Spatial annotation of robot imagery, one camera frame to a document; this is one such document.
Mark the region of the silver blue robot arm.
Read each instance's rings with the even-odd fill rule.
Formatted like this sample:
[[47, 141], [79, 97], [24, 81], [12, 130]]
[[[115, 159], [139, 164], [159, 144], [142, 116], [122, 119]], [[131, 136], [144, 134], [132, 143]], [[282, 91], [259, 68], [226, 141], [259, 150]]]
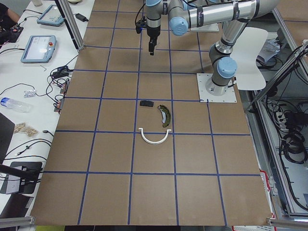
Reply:
[[150, 38], [148, 51], [150, 55], [154, 54], [162, 15], [168, 17], [169, 28], [176, 36], [182, 36], [192, 28], [222, 24], [222, 37], [209, 50], [214, 73], [206, 82], [208, 93], [221, 96], [236, 73], [237, 64], [230, 55], [239, 36], [252, 19], [266, 15], [278, 3], [277, 0], [212, 0], [205, 5], [195, 5], [184, 0], [147, 0], [145, 27]]

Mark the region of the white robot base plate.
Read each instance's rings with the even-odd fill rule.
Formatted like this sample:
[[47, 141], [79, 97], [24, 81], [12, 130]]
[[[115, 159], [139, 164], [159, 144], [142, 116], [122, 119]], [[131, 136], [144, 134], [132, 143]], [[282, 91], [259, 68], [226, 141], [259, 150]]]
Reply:
[[234, 87], [230, 80], [226, 86], [217, 86], [212, 74], [197, 73], [199, 101], [202, 103], [237, 103]]

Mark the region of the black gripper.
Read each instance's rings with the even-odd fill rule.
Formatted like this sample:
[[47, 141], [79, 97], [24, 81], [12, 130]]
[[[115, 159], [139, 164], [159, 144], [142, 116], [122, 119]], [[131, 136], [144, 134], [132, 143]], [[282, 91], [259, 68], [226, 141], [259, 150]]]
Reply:
[[157, 39], [160, 35], [160, 26], [158, 27], [147, 26], [147, 35], [150, 37], [150, 41], [148, 43], [149, 53], [150, 55], [154, 55], [155, 47], [157, 45]]

